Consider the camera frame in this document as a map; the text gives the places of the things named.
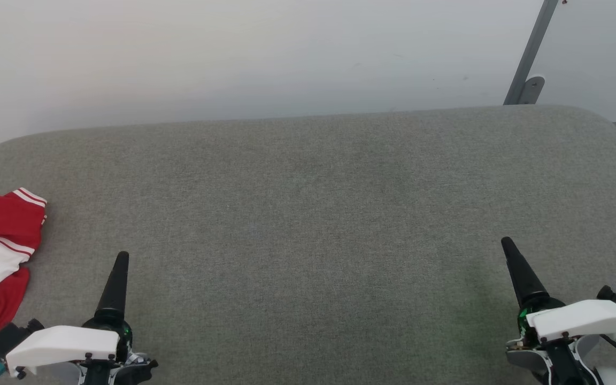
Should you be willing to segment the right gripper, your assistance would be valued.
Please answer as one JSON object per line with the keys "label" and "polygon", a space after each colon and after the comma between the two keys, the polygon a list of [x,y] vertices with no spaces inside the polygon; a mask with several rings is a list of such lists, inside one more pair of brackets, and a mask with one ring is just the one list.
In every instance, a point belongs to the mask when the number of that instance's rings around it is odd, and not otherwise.
{"label": "right gripper", "polygon": [[616,294],[565,305],[550,297],[513,239],[500,243],[520,305],[520,338],[506,344],[508,362],[541,384],[616,384],[616,368],[584,361],[600,340],[616,348]]}

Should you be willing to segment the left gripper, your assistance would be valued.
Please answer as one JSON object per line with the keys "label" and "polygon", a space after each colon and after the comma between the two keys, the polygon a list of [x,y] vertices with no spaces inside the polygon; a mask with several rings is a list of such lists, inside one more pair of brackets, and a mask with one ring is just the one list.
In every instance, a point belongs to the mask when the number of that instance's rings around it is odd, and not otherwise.
{"label": "left gripper", "polygon": [[57,363],[48,367],[65,384],[140,384],[151,380],[158,366],[145,353],[133,350],[134,333],[125,321],[129,253],[120,251],[105,284],[94,316],[82,327],[117,332],[117,355],[107,360],[85,358],[79,363]]}

